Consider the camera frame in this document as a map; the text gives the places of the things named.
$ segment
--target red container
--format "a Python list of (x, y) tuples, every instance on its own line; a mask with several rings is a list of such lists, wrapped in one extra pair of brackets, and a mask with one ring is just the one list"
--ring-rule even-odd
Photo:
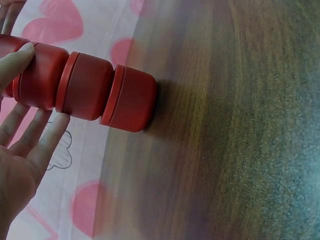
[(108, 100), (114, 77), (112, 64), (77, 52), (72, 53), (69, 59), (56, 98), (58, 110), (76, 118), (96, 120)]
[[(108, 100), (100, 123), (133, 133), (139, 132), (148, 125), (152, 117), (157, 98), (157, 83), (150, 74), (130, 67), (124, 68), (122, 81), (117, 77), (121, 77), (120, 70), (118, 76), (116, 71), (114, 78), (114, 84), (122, 82), (120, 92), (114, 91), (114, 95), (117, 95), (116, 104)], [(107, 123), (108, 119), (104, 116), (111, 111), (112, 117)]]
[(13, 81), (13, 96), (22, 104), (51, 110), (56, 104), (59, 82), (69, 53), (60, 47), (43, 43), (34, 45), (30, 65)]

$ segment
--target hand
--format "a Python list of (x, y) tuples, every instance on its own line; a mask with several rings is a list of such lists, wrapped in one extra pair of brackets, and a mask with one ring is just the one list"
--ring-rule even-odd
[[(0, 59), (1, 92), (25, 70), (33, 56), (33, 44), (27, 43), (19, 51)], [(36, 194), (53, 152), (70, 121), (68, 115), (60, 114), (40, 139), (51, 111), (39, 109), (20, 140), (8, 148), (28, 110), (28, 106), (17, 103), (0, 126), (1, 240), (6, 238), (9, 226), (17, 214)]]
[(11, 35), (14, 24), (27, 0), (0, 0), (0, 33)]

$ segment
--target wooden table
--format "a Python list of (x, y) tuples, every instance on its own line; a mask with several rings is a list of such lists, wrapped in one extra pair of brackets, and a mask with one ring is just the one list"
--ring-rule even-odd
[(146, 0), (134, 39), (158, 107), (110, 130), (96, 239), (320, 239), (320, 1)]

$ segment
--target finger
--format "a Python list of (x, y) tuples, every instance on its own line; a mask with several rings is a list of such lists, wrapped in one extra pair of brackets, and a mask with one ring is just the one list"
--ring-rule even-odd
[(0, 33), (2, 32), (2, 29), (4, 27), (4, 23), (6, 20), (6, 16), (8, 13), (10, 5), (1, 5), (0, 6)]
[(25, 3), (26, 2), (13, 2), (10, 4), (3, 23), (2, 34), (11, 35), (12, 29)]
[(14, 138), (30, 107), (17, 103), (0, 126), (0, 145), (7, 147)]
[(22, 73), (35, 54), (34, 45), (29, 42), (23, 45), (19, 51), (9, 53), (0, 59), (0, 92), (20, 73)]
[(52, 111), (41, 109), (36, 112), (33, 120), (30, 122), (21, 138), (9, 148), (13, 155), (25, 158), (29, 154), (31, 149), (37, 145), (41, 134), (49, 121), (51, 113)]
[(50, 159), (61, 139), (65, 133), (70, 121), (70, 116), (67, 114), (59, 114), (57, 118), (50, 125), (49, 129), (40, 139), (39, 143), (30, 151), (27, 160), (31, 161), (38, 169), (40, 176), (36, 179), (39, 184), (43, 178)]

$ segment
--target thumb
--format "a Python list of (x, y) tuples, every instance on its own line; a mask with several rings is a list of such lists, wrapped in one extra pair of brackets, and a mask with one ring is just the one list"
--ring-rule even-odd
[(0, 93), (22, 73), (35, 54), (34, 45), (31, 42), (23, 45), (18, 51), (9, 53), (0, 59)]

